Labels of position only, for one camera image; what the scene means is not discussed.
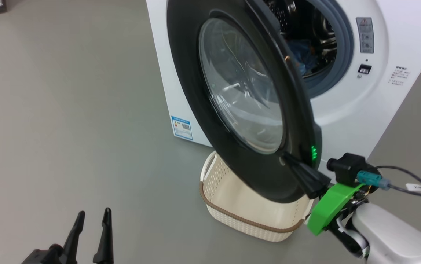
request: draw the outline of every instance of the washing machine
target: washing machine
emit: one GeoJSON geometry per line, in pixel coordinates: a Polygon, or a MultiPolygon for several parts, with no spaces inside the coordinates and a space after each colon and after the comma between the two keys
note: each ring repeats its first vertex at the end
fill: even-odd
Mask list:
{"type": "Polygon", "coordinates": [[[421,72],[421,1],[147,0],[173,134],[276,202],[368,157],[421,72]]]}

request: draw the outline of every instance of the washing machine door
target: washing machine door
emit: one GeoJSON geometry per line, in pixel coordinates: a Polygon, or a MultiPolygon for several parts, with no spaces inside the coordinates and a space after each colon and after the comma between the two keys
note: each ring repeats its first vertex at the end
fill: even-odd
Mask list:
{"type": "Polygon", "coordinates": [[[304,82],[262,0],[168,0],[177,75],[209,142],[249,187],[275,202],[304,195],[287,159],[321,157],[304,82]]]}

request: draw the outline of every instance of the brown rope trim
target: brown rope trim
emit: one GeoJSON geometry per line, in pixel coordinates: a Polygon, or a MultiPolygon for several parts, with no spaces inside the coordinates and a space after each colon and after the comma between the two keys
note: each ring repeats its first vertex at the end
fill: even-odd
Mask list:
{"type": "Polygon", "coordinates": [[[232,214],[231,212],[220,208],[219,206],[213,204],[211,201],[207,199],[207,197],[204,195],[204,182],[199,182],[199,192],[201,193],[201,197],[204,200],[204,202],[212,207],[213,209],[221,212],[222,214],[226,214],[229,217],[232,217],[234,219],[237,219],[238,221],[244,222],[245,224],[251,224],[253,227],[259,227],[268,231],[276,232],[276,233],[288,233],[288,232],[294,232],[296,229],[298,229],[303,224],[303,219],[300,219],[297,224],[294,224],[292,227],[285,228],[285,229],[279,229],[274,227],[268,227],[264,224],[259,224],[253,221],[250,221],[248,219],[245,219],[243,217],[237,216],[236,214],[232,214]]]}

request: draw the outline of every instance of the label sticker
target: label sticker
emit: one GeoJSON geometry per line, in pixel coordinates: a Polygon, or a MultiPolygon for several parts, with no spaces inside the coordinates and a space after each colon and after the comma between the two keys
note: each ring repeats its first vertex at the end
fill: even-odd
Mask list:
{"type": "Polygon", "coordinates": [[[389,84],[403,86],[404,82],[408,79],[411,74],[406,67],[397,66],[388,80],[389,84]]]}
{"type": "Polygon", "coordinates": [[[172,116],[172,122],[175,136],[187,140],[193,140],[193,134],[191,133],[191,123],[189,121],[172,116]]]}
{"type": "Polygon", "coordinates": [[[421,185],[414,183],[407,183],[406,188],[408,191],[416,192],[421,194],[421,185]]]}

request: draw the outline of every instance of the door glass window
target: door glass window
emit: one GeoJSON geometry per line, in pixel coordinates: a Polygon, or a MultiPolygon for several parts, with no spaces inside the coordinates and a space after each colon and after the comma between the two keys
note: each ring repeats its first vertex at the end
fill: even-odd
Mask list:
{"type": "Polygon", "coordinates": [[[249,41],[224,20],[201,28],[199,52],[210,98],[226,126],[252,149],[274,153],[282,141],[276,89],[249,41]]]}

